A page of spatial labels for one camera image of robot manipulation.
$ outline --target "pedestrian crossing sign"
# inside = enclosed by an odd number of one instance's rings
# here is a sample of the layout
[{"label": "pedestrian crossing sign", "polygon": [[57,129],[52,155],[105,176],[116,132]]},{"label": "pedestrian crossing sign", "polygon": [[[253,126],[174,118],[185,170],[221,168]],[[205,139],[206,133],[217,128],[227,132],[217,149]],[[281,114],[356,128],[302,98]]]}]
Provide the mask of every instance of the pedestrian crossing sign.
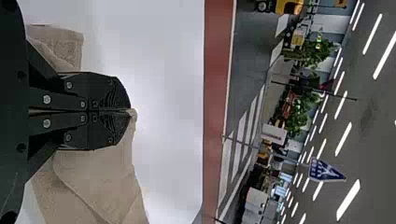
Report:
[{"label": "pedestrian crossing sign", "polygon": [[347,178],[325,161],[312,158],[309,165],[309,178],[317,182],[340,182]]}]

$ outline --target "blue road sign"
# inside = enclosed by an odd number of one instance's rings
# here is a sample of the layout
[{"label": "blue road sign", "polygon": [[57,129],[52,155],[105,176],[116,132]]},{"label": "blue road sign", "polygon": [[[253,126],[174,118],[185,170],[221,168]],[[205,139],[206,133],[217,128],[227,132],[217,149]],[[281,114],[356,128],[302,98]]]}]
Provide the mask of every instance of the blue road sign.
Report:
[{"label": "blue road sign", "polygon": [[309,165],[309,178],[317,182],[346,181],[347,178],[325,161],[312,158]]}]

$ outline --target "red stripe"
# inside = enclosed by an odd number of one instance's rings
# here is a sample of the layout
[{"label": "red stripe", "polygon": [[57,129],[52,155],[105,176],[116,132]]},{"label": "red stripe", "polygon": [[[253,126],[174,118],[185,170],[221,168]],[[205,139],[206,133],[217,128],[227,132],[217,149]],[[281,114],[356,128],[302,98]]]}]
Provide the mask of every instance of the red stripe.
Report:
[{"label": "red stripe", "polygon": [[233,0],[205,1],[203,223],[214,223],[219,197],[222,135]]}]

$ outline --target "road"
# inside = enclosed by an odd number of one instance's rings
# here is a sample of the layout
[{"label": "road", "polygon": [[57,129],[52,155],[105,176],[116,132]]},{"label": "road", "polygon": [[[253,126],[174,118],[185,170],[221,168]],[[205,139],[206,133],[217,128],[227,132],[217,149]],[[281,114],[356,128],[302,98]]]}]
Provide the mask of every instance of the road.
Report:
[{"label": "road", "polygon": [[[307,224],[393,222],[393,202],[396,199],[396,181],[393,178],[396,157],[396,49],[390,51],[376,80],[373,74],[396,31],[394,8],[395,1],[365,1],[356,30],[351,31],[343,47],[341,56],[344,60],[335,81],[338,83],[345,71],[338,93],[343,95],[347,91],[348,96],[357,97],[359,101],[345,101],[335,120],[334,114],[341,100],[331,98],[323,113],[319,112],[315,123],[319,129],[325,114],[328,114],[322,132],[317,131],[313,141],[305,148],[309,152],[314,147],[313,157],[316,157],[326,139],[321,159],[342,171],[347,176],[347,182],[325,183],[313,202],[318,183],[310,181],[302,193],[307,172],[299,168],[304,177],[299,188],[296,185],[291,188],[294,200],[291,207],[286,209],[286,224],[300,223],[304,214]],[[380,13],[383,14],[382,21],[367,53],[363,55],[363,48]],[[352,124],[351,131],[335,157],[335,150],[349,122]],[[337,222],[337,209],[358,180],[360,191]],[[298,208],[294,217],[291,217],[296,203],[299,204]]]}]

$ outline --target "beige cloth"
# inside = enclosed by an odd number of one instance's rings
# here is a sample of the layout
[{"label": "beige cloth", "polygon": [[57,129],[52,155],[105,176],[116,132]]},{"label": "beige cloth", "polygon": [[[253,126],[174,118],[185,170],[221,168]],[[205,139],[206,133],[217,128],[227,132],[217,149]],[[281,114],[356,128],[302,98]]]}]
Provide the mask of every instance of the beige cloth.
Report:
[{"label": "beige cloth", "polygon": [[[83,35],[27,26],[28,40],[57,71],[80,69]],[[146,224],[142,193],[134,176],[132,142],[137,114],[115,147],[88,152],[58,151],[32,177],[48,224]]]}]

